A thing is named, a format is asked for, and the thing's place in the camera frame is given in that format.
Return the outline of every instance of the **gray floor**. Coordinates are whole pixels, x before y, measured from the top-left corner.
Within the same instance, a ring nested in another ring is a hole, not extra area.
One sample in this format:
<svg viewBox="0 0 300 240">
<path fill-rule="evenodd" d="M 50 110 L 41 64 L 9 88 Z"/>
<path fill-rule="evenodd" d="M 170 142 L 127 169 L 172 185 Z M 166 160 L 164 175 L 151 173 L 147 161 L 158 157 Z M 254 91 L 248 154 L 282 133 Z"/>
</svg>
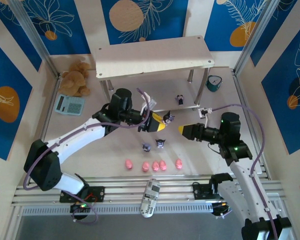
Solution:
<svg viewBox="0 0 300 240">
<path fill-rule="evenodd" d="M 92 226 L 74 223 L 70 216 L 24 216 L 16 239 L 240 240 L 241 227 L 233 212 L 225 219 L 210 213 L 100 215 Z"/>
</svg>

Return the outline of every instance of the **white remote control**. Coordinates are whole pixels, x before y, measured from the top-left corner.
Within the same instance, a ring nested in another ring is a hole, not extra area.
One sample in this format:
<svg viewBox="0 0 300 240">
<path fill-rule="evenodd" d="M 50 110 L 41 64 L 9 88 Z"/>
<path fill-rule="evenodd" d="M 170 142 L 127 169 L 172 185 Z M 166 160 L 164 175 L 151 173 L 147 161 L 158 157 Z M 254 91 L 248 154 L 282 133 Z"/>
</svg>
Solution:
<svg viewBox="0 0 300 240">
<path fill-rule="evenodd" d="M 154 210 L 157 204 L 157 199 L 159 197 L 160 182 L 156 179 L 150 179 L 146 184 L 140 212 L 145 218 L 150 218 L 154 214 Z"/>
</svg>

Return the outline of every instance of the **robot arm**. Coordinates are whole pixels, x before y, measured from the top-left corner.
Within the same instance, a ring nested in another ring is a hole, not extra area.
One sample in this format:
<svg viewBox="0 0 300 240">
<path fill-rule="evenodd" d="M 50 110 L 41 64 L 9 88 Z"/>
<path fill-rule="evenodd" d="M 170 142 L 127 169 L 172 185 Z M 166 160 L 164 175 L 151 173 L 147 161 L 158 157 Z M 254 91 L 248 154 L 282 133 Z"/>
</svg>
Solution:
<svg viewBox="0 0 300 240">
<path fill-rule="evenodd" d="M 46 152 L 29 174 L 40 189 L 48 191 L 54 188 L 85 198 L 89 185 L 84 179 L 77 174 L 72 176 L 61 172 L 60 165 L 69 156 L 87 144 L 110 134 L 120 127 L 121 122 L 139 125 L 138 132 L 157 132 L 166 126 L 163 119 L 154 112 L 149 111 L 149 117 L 146 119 L 147 110 L 140 112 L 132 109 L 131 96 L 129 90 L 120 88 L 112 95 L 110 103 L 104 105 L 81 126 L 46 143 L 40 139 L 36 140 L 29 150 L 24 171 L 28 173 L 39 156 Z"/>
<path fill-rule="evenodd" d="M 205 108 L 200 110 L 201 116 L 212 113 Z M 287 239 L 291 223 L 287 217 L 280 217 L 257 173 L 251 172 L 252 154 L 240 140 L 240 126 L 239 115 L 226 112 L 222 114 L 219 129 L 208 127 L 206 122 L 180 126 L 179 132 L 188 140 L 218 144 L 220 155 L 237 178 L 243 195 L 228 173 L 213 175 L 208 186 L 203 187 L 204 193 L 211 196 L 218 194 L 229 203 L 244 226 L 241 230 L 244 240 L 272 240 L 275 239 L 274 230 L 280 240 Z"/>
</svg>

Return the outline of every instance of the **brown teddy bear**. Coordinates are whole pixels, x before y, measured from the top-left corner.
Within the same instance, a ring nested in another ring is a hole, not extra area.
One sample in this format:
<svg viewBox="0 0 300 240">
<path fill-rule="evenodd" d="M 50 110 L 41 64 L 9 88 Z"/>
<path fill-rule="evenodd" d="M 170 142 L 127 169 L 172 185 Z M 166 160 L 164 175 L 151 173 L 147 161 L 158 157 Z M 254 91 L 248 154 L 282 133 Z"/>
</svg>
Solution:
<svg viewBox="0 0 300 240">
<path fill-rule="evenodd" d="M 90 64 L 76 61 L 69 67 L 69 71 L 62 74 L 62 81 L 58 92 L 67 96 L 82 97 L 90 94 L 86 86 L 86 78 L 89 76 Z"/>
</svg>

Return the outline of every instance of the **white floor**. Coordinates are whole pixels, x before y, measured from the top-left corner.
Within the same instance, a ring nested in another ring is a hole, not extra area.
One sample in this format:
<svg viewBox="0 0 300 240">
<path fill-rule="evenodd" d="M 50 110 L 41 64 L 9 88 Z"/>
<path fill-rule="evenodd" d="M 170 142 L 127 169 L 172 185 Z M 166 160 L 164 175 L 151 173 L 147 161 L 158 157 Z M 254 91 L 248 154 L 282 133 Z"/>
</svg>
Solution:
<svg viewBox="0 0 300 240">
<path fill-rule="evenodd" d="M 169 73 L 168 78 L 173 75 L 175 78 L 184 78 L 187 81 L 189 71 L 174 71 Z M 218 75 L 222 77 L 223 83 L 217 92 L 210 92 L 207 88 L 204 89 L 201 98 L 201 107 L 221 107 L 227 104 L 240 103 L 237 90 L 229 68 L 212 68 L 210 75 Z M 193 76 L 192 90 L 193 96 L 191 101 L 196 96 L 199 88 L 203 70 L 195 70 Z M 85 106 L 81 116 L 62 115 L 53 112 L 49 122 L 45 140 L 57 138 L 70 130 L 83 124 L 94 113 L 99 111 L 106 103 L 104 94 L 99 81 L 96 79 L 96 72 L 91 71 L 90 77 L 87 80 L 88 86 L 91 88 L 91 95 L 87 96 Z M 153 79 L 158 81 L 165 78 L 161 75 L 152 75 L 152 83 L 156 84 Z M 135 78 L 124 80 L 131 87 L 131 82 L 135 82 Z M 113 87 L 123 87 L 123 81 L 117 79 L 112 81 Z M 211 115 L 209 123 L 210 127 L 218 128 L 220 125 L 221 114 L 224 112 L 235 112 L 240 115 L 241 121 L 241 138 L 249 146 L 253 157 L 256 157 L 256 152 L 253 146 L 252 138 L 247 126 L 244 113 L 239 107 L 225 108 L 214 112 Z M 224 159 L 214 153 L 207 147 L 206 142 L 190 141 L 180 135 L 178 126 L 186 124 L 203 123 L 199 118 L 198 111 L 192 109 L 174 110 L 171 112 L 175 115 L 175 121 L 169 124 L 160 132 L 147 133 L 137 132 L 137 129 L 119 128 L 100 140 L 92 142 L 81 150 L 74 153 L 67 161 L 63 163 L 61 169 L 63 172 L 73 174 L 78 173 L 82 177 L 135 177 L 135 176 L 162 176 L 162 175 L 211 175 L 216 173 L 229 172 Z M 157 148 L 155 139 L 165 139 L 164 148 Z M 150 152 L 144 152 L 142 143 L 149 143 L 152 146 Z M 214 149 L 218 150 L 218 146 L 213 145 Z M 176 169 L 175 161 L 180 158 L 183 162 L 182 169 Z M 125 168 L 125 159 L 131 159 L 133 169 Z M 150 165 L 153 161 L 164 160 L 167 164 L 167 170 L 154 172 L 149 170 L 147 173 L 142 172 L 142 164 L 148 161 Z"/>
</svg>

